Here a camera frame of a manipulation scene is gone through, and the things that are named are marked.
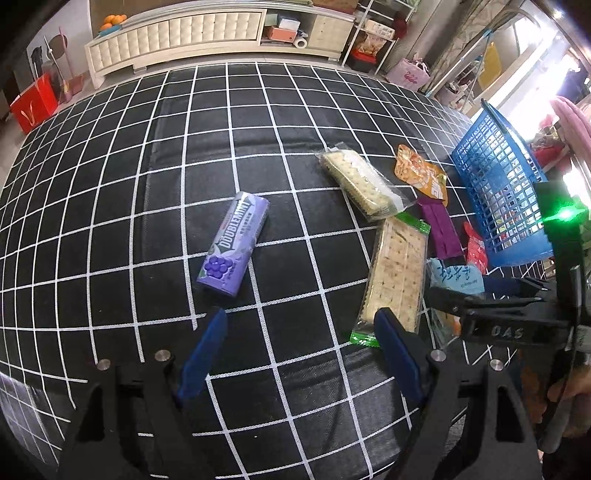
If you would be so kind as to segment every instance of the blue plastic basket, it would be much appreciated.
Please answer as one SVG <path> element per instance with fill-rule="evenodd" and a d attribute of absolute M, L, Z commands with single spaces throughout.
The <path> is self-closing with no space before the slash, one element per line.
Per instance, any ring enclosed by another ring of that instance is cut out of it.
<path fill-rule="evenodd" d="M 546 181 L 526 143 L 491 105 L 452 152 L 474 204 L 489 265 L 512 267 L 552 256 L 533 183 Z"/>

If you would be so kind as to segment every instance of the black and white grid mat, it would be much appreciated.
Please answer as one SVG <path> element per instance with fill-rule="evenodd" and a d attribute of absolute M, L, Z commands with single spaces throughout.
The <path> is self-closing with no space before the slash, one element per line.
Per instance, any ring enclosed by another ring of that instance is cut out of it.
<path fill-rule="evenodd" d="M 314 153 L 345 142 L 414 198 L 392 171 L 398 145 L 414 147 L 449 175 L 465 246 L 474 216 L 449 154 L 468 126 L 365 76 L 271 63 L 145 76 L 43 123 L 0 197 L 0 405 L 17 439 L 56 465 L 89 368 L 171 348 L 219 304 L 228 338 L 188 412 L 218 478 L 361 479 L 392 465 L 416 409 L 379 350 L 348 342 L 376 226 Z M 228 300 L 194 280 L 238 190 L 271 207 Z M 424 302 L 420 315 L 431 342 Z M 469 363 L 509 361 L 506 349 L 454 348 Z M 138 415 L 151 472 L 164 478 Z"/>

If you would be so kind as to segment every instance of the white paper roll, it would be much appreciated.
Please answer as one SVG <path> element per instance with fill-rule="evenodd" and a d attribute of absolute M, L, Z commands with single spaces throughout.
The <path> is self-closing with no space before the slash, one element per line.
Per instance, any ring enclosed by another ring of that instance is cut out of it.
<path fill-rule="evenodd" d="M 303 37 L 296 37 L 294 40 L 294 47 L 295 48 L 306 48 L 308 46 L 308 41 Z"/>

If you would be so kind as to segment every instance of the purple gum package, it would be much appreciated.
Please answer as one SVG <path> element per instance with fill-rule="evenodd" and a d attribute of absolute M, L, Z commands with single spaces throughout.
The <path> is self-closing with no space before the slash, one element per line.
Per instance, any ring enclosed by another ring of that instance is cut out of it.
<path fill-rule="evenodd" d="M 246 192 L 236 194 L 207 252 L 199 283 L 236 296 L 268 208 L 267 199 Z"/>

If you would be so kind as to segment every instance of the red snack packet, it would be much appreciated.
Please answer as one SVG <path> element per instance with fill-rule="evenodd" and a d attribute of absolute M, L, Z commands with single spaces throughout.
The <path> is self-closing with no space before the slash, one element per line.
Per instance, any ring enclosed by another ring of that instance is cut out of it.
<path fill-rule="evenodd" d="M 482 238 L 470 222 L 464 222 L 464 230 L 468 234 L 468 264 L 474 265 L 480 273 L 486 275 L 486 268 L 488 266 L 488 258 L 486 257 L 486 251 L 484 249 L 484 242 Z"/>

